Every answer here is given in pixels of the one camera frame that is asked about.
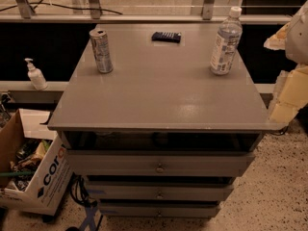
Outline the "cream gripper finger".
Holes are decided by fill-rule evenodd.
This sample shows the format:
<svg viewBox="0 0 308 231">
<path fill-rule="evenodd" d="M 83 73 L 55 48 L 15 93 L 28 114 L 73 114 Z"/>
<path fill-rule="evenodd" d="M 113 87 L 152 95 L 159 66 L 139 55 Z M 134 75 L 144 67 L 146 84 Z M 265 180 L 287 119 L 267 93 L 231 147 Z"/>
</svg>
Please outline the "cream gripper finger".
<svg viewBox="0 0 308 231">
<path fill-rule="evenodd" d="M 282 70 L 276 79 L 269 103 L 269 120 L 290 123 L 308 104 L 308 65 L 298 64 L 290 72 Z"/>
<path fill-rule="evenodd" d="M 274 35 L 267 38 L 264 47 L 270 50 L 284 50 L 290 23 L 286 23 Z"/>
</svg>

